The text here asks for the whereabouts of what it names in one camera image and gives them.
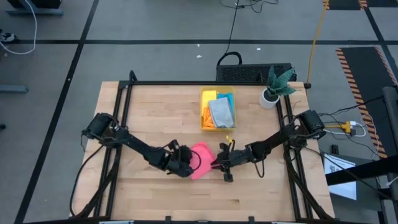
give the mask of wooden tabletop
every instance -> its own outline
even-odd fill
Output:
[[[297,90],[290,96],[293,114],[307,110],[303,83],[290,85]],[[102,84],[95,113],[112,114],[117,86],[117,82]],[[235,149],[244,149],[245,144],[266,139],[279,130],[276,108],[267,110],[259,105],[263,86],[234,86],[234,89],[237,124],[228,134],[236,140]],[[150,146],[164,146],[173,139],[187,146],[205,141],[217,155],[219,143],[226,142],[226,133],[206,133],[200,129],[200,86],[133,86],[127,125],[131,134]],[[89,141],[84,160],[98,147],[97,141]],[[318,150],[315,140],[309,140],[308,147]],[[73,202],[75,212],[86,205],[98,188],[104,152],[103,149],[92,158],[81,173]],[[226,183],[219,170],[212,170],[195,181],[166,175],[124,146],[112,219],[164,220],[171,215],[172,220],[246,221],[248,216],[254,216],[256,221],[294,221],[282,153],[282,146],[278,146],[267,157],[264,178],[259,178],[254,164],[248,163],[233,167],[234,182]],[[320,156],[302,150],[302,160],[309,191],[334,216]],[[302,194],[298,188],[297,192],[300,211],[305,217]]]

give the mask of pink cloth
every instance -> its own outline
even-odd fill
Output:
[[[193,172],[191,175],[192,180],[197,180],[201,176],[205,175],[211,170],[211,163],[216,159],[213,152],[209,149],[205,142],[199,142],[194,145],[191,150],[197,152],[200,155],[201,164],[200,167]],[[192,153],[192,159],[190,161],[190,167],[196,169],[199,166],[198,155]]]

